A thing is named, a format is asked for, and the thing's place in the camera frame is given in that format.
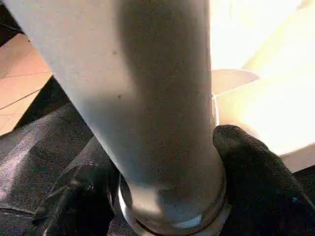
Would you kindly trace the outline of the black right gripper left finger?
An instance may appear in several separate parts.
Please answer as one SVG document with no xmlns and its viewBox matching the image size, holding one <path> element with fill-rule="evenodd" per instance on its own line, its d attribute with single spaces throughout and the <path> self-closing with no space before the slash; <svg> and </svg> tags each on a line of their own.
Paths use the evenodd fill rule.
<svg viewBox="0 0 315 236">
<path fill-rule="evenodd" d="M 63 170 L 31 223 L 32 236 L 105 236 L 120 173 L 92 137 Z"/>
</svg>

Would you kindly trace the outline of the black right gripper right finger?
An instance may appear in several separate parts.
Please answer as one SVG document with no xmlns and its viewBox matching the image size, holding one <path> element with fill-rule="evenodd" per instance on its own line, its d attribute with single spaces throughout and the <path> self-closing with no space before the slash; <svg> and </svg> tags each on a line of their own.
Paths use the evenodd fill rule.
<svg viewBox="0 0 315 236">
<path fill-rule="evenodd" d="M 221 235 L 314 235 L 314 204 L 262 141 L 238 126 L 219 125 L 213 143 L 223 161 L 232 206 Z"/>
</svg>

